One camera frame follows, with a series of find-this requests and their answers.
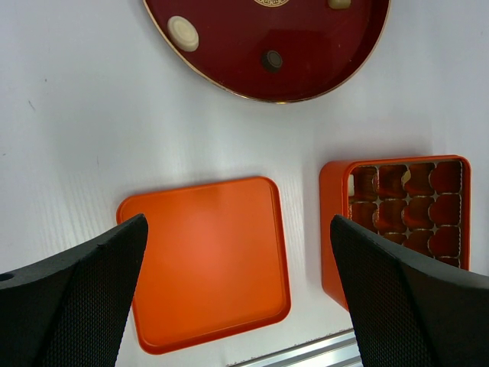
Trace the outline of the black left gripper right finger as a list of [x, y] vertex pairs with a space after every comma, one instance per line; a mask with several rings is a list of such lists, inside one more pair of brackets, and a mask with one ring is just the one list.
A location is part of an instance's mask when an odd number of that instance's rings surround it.
[[330, 238], [364, 366], [486, 366], [488, 278], [336, 215]]

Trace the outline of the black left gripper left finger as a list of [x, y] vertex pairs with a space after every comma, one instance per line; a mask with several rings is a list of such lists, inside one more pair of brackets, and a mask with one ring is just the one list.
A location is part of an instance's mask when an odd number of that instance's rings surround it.
[[98, 237], [1, 275], [3, 366], [114, 366], [148, 223], [138, 214]]

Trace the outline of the dark round chocolate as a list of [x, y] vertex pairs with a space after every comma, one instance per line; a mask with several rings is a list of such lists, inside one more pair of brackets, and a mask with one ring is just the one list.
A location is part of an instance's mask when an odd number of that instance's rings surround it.
[[267, 50], [261, 55], [261, 65], [269, 73], [278, 73], [283, 66], [283, 59], [277, 51]]

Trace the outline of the orange chocolate box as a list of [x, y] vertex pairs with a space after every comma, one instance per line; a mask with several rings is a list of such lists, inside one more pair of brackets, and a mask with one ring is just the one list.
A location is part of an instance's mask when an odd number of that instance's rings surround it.
[[[411, 179], [401, 177], [410, 170]], [[348, 195], [348, 179], [355, 195]], [[322, 288], [347, 301], [335, 263], [330, 223], [341, 215], [399, 245], [470, 268], [471, 165], [457, 155], [330, 161], [319, 173]]]

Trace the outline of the white oval chocolate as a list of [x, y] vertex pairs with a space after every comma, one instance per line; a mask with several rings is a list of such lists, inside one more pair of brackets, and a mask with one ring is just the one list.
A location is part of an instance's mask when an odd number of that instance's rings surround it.
[[412, 175], [411, 175], [410, 170], [405, 171], [403, 176], [401, 177], [402, 185], [405, 185], [411, 179], [411, 177], [412, 177]]

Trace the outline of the white square chocolate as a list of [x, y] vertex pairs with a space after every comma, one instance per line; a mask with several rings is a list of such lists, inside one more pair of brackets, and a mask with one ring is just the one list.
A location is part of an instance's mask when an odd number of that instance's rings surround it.
[[355, 195], [355, 182], [353, 179], [348, 179], [348, 195], [349, 196]]

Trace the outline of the round dark red tray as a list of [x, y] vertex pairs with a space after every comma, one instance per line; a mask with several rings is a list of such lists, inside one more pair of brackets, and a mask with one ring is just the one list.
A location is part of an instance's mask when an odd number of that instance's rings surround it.
[[[261, 102], [301, 102], [351, 79], [373, 53], [390, 10], [388, 1], [147, 1], [147, 13], [174, 53], [210, 83]], [[167, 21], [189, 20], [199, 34], [194, 52], [171, 40]], [[283, 66], [269, 73], [261, 55], [277, 51]]]

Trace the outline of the caramel brown chocolate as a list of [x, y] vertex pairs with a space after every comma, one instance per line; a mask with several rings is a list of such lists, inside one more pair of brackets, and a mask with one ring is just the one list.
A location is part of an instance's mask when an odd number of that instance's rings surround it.
[[333, 10], [345, 10], [351, 6], [351, 0], [328, 0], [328, 5]]

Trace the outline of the aluminium mounting rail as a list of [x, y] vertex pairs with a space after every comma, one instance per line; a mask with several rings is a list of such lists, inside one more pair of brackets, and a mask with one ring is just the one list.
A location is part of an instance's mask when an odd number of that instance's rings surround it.
[[363, 366], [353, 329], [232, 366]]

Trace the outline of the white round chocolate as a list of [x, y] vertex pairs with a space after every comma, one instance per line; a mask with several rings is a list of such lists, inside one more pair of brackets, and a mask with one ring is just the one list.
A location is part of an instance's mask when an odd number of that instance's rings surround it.
[[199, 47], [199, 34], [186, 18], [174, 15], [167, 21], [167, 30], [175, 45], [186, 52], [194, 52]]

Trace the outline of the orange box lid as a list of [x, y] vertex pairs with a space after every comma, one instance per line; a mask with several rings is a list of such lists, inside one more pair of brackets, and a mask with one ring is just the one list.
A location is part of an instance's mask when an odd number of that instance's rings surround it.
[[147, 246], [132, 304], [141, 348], [161, 355], [278, 323], [290, 312], [280, 192], [267, 177], [141, 193]]

